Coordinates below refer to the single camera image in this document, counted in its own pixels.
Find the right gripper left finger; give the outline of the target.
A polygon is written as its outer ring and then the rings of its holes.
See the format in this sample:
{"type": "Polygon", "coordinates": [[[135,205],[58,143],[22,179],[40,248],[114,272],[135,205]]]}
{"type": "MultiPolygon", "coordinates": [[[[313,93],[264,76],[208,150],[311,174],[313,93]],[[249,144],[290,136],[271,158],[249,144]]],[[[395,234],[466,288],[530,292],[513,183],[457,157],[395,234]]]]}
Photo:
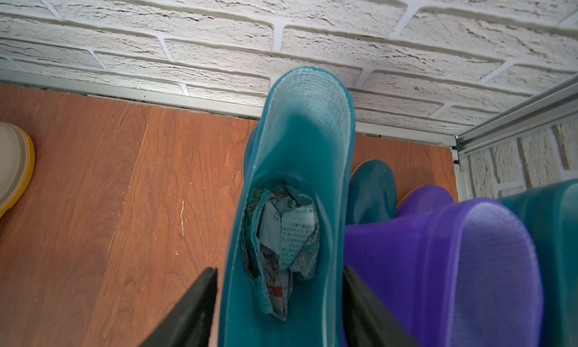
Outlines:
{"type": "Polygon", "coordinates": [[[218,270],[207,267],[141,347],[209,345],[218,292],[218,270]]]}

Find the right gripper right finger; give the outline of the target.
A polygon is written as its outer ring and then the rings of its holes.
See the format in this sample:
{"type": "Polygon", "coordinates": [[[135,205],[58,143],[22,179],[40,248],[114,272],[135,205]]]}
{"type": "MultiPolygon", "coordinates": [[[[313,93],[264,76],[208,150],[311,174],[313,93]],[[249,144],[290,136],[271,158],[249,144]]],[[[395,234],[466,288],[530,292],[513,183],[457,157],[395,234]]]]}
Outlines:
{"type": "Polygon", "coordinates": [[[352,267],[343,269],[343,327],[348,346],[418,346],[352,267]]]}

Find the purple rain boot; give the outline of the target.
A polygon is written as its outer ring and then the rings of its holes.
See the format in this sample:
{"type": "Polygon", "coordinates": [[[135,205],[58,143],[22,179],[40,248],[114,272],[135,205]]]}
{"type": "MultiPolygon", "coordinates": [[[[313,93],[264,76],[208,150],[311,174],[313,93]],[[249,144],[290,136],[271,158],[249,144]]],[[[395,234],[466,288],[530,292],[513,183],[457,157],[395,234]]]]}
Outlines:
{"type": "Polygon", "coordinates": [[[487,198],[348,226],[345,265],[422,346],[536,346],[543,286],[520,219],[487,198]]]}

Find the teal rain boot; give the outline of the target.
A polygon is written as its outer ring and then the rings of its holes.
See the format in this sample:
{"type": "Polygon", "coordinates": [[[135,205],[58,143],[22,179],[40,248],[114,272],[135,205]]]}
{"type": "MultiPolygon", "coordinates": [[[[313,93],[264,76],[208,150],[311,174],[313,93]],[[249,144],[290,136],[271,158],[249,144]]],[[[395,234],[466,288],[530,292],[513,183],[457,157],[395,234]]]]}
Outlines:
{"type": "Polygon", "coordinates": [[[577,345],[577,180],[534,188],[499,201],[525,225],[543,284],[541,346],[577,345]]]}
{"type": "Polygon", "coordinates": [[[354,145],[353,101],[336,76],[315,67],[299,67],[278,79],[248,147],[224,273],[219,345],[341,345],[346,210],[354,145]],[[250,196],[275,180],[311,197],[320,222],[315,276],[295,285],[286,321],[261,310],[242,256],[242,224],[250,196]]]}

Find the beige rain boot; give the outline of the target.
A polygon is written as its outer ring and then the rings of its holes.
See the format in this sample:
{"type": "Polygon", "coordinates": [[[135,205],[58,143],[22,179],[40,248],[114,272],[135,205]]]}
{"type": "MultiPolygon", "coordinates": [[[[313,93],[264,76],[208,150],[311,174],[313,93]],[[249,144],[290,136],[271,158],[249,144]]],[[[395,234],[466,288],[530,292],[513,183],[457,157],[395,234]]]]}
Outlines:
{"type": "Polygon", "coordinates": [[[36,163],[30,135],[14,124],[1,122],[1,211],[11,209],[28,188],[36,163]]]}

